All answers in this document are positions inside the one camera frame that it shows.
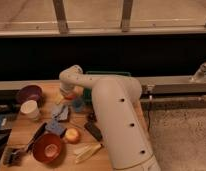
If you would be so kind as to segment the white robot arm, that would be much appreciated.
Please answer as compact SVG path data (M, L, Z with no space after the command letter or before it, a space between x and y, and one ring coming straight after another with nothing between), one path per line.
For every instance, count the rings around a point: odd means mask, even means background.
M142 94L138 79L123 75L84 74L73 65L59 74L60 90L92 90L92 105L113 171L161 171L135 106Z

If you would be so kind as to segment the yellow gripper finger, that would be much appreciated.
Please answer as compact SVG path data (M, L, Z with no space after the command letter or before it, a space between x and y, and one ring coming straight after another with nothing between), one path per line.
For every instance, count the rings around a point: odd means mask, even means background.
M58 105L58 104L60 104L63 100L64 100L63 95L60 95L60 94L59 94L59 95L56 96L55 103Z

